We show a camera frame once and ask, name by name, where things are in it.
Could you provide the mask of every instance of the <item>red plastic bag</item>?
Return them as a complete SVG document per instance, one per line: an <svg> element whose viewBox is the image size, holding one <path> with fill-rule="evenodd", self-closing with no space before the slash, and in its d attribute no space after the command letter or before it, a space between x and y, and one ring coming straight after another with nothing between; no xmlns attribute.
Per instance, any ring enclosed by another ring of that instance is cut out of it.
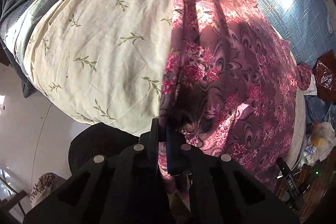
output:
<svg viewBox="0 0 336 224"><path fill-rule="evenodd" d="M336 58L331 50L318 58L313 74L317 95L323 101L336 100Z"/></svg>

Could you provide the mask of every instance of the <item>silver rivet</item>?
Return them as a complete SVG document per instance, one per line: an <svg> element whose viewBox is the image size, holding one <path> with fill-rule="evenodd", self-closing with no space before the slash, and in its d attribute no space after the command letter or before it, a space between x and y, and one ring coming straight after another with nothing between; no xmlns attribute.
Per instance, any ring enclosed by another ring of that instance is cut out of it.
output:
<svg viewBox="0 0 336 224"><path fill-rule="evenodd" d="M133 149L135 151L142 151L144 148L145 147L142 144L139 144L139 143L133 146Z"/></svg>
<svg viewBox="0 0 336 224"><path fill-rule="evenodd" d="M230 161L232 158L229 154L223 154L223 155L221 155L220 159L222 161Z"/></svg>
<svg viewBox="0 0 336 224"><path fill-rule="evenodd" d="M184 151L189 151L191 149L191 145L185 143L185 144L181 145L181 149L184 150Z"/></svg>
<svg viewBox="0 0 336 224"><path fill-rule="evenodd" d="M103 162L105 160L104 156L103 155L96 155L94 158L93 158L93 161L97 164Z"/></svg>

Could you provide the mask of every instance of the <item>maroon floral blanket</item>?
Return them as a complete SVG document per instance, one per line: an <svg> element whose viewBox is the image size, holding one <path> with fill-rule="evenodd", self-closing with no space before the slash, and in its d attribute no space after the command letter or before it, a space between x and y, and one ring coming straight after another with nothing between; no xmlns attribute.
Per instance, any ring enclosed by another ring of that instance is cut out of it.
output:
<svg viewBox="0 0 336 224"><path fill-rule="evenodd" d="M174 120L204 153L230 154L268 188L278 157L286 158L294 130L297 87L310 68L295 66L289 42L254 0L174 0L171 49L162 83L159 121ZM159 166L167 190L165 144Z"/></svg>

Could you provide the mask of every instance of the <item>black corduroy cushion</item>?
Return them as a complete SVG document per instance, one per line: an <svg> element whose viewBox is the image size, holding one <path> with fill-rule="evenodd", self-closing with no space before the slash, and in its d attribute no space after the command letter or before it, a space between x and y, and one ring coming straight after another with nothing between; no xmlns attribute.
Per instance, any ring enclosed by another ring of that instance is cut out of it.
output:
<svg viewBox="0 0 336 224"><path fill-rule="evenodd" d="M96 155L112 157L138 143L139 137L108 126L102 122L88 127L70 144L68 161L71 174Z"/></svg>

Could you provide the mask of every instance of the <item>plastic bag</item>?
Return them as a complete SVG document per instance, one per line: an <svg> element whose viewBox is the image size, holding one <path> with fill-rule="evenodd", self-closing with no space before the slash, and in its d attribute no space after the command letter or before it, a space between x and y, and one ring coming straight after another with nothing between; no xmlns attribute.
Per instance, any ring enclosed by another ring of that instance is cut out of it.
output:
<svg viewBox="0 0 336 224"><path fill-rule="evenodd" d="M318 58L313 69L317 95L323 101L336 101L336 58L331 50Z"/></svg>
<svg viewBox="0 0 336 224"><path fill-rule="evenodd" d="M317 95L316 81L313 74L311 74L310 85L308 89L303 90L303 95Z"/></svg>
<svg viewBox="0 0 336 224"><path fill-rule="evenodd" d="M313 166L317 160L325 160L335 145L335 131L331 123L317 123L308 139L301 163Z"/></svg>

